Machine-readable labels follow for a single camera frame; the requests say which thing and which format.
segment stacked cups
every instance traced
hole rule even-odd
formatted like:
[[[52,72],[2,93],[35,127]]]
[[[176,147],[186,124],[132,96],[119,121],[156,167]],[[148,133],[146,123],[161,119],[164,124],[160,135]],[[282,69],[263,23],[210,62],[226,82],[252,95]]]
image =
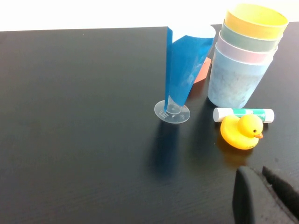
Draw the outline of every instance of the stacked cups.
[[[218,107],[242,108],[264,76],[288,20],[254,4],[227,11],[215,47],[208,97]]]

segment glue stick cap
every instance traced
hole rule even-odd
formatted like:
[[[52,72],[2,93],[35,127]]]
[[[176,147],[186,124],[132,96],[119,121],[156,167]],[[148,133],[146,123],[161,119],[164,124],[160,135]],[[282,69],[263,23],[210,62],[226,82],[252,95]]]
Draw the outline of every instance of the glue stick cap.
[[[214,122],[222,122],[222,120],[228,116],[234,114],[232,108],[215,108],[213,111]]]
[[[272,109],[264,109],[265,121],[264,123],[272,123],[274,121],[274,111]]]

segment white wall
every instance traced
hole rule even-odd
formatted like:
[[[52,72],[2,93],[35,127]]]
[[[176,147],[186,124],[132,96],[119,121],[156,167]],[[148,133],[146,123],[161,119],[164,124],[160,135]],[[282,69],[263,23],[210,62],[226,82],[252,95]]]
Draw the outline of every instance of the white wall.
[[[0,31],[220,24],[227,2],[241,0],[2,0]],[[299,21],[296,0],[252,0]]]

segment green label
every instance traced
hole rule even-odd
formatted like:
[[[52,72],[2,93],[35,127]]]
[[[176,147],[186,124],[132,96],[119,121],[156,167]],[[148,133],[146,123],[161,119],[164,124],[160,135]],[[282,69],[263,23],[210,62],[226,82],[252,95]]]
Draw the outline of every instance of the green label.
[[[245,114],[255,114],[262,122],[266,120],[266,113],[263,109],[233,109],[234,115],[237,117],[242,117]]]

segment green cup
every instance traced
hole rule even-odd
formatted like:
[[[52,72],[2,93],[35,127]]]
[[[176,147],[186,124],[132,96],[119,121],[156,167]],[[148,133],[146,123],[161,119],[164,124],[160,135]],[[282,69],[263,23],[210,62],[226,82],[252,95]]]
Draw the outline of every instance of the green cup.
[[[255,52],[267,52],[274,50],[282,38],[281,36],[276,40],[262,40],[245,36],[228,28],[225,22],[222,24],[221,37],[235,47]]]

